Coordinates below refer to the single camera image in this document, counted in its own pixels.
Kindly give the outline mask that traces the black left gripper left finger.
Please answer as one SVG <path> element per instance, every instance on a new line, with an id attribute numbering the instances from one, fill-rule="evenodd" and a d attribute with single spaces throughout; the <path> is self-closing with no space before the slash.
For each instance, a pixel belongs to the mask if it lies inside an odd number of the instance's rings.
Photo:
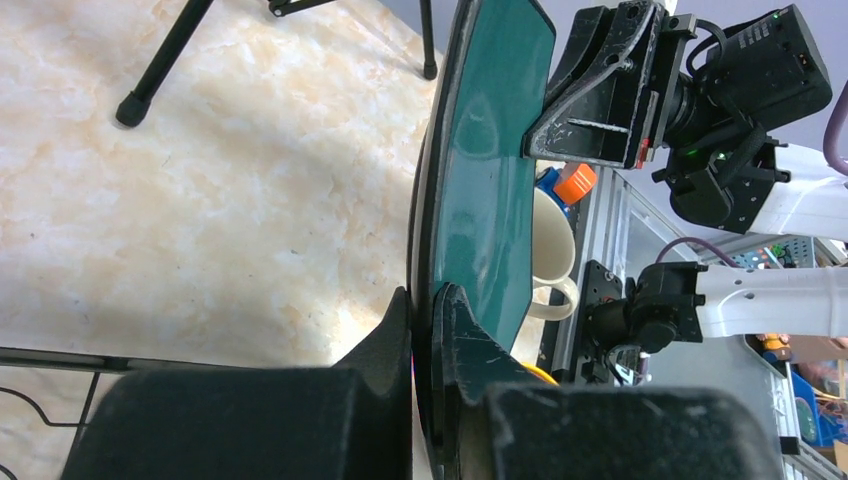
<path id="1" fill-rule="evenodd" d="M 408 479 L 408 295 L 330 367 L 129 374 L 103 397 L 66 479 Z"/>

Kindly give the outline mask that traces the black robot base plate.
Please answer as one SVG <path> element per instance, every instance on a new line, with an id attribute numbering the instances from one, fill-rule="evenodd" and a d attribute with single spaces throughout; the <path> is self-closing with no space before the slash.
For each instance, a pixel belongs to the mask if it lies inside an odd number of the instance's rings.
<path id="1" fill-rule="evenodd" d="M 585 263 L 579 279 L 581 298 L 574 314 L 544 323 L 536 366 L 561 384 L 612 385 L 614 375 L 590 330 L 591 314 L 597 306 L 619 300 L 623 282 L 596 260 Z"/>

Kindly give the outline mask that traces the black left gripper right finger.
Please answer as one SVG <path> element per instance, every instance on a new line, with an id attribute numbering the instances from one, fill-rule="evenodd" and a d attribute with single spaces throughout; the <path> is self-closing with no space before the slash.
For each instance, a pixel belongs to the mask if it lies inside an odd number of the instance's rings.
<path id="1" fill-rule="evenodd" d="M 752 413 L 705 388 L 558 387 L 477 323 L 460 286 L 432 309 L 430 463 L 437 479 L 779 479 Z"/>

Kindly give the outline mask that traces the dark teal square plate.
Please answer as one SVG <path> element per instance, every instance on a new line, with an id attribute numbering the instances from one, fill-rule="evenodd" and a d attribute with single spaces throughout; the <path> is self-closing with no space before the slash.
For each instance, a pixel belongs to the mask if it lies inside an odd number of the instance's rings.
<path id="1" fill-rule="evenodd" d="M 446 477 L 429 377 L 432 310 L 461 286 L 481 328 L 510 350 L 532 296 L 535 164 L 525 132 L 543 107 L 555 28 L 535 1 L 458 3 L 413 183 L 406 280 L 428 464 Z"/>

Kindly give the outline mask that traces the black wire dish rack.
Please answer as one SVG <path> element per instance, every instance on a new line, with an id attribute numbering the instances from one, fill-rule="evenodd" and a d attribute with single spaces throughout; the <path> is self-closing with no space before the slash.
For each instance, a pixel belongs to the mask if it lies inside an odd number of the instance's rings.
<path id="1" fill-rule="evenodd" d="M 1 452 L 74 445 L 111 383 L 131 372 L 218 369 L 215 363 L 1 348 Z"/>

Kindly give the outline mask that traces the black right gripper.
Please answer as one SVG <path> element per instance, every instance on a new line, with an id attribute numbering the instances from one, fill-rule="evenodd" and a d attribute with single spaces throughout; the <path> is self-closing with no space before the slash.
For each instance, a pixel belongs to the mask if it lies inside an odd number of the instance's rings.
<path id="1" fill-rule="evenodd" d="M 795 5 L 725 28 L 655 1 L 594 6 L 575 14 L 523 148 L 537 160 L 633 169 L 664 147 L 673 169 L 742 169 L 771 131 L 832 97 Z"/>

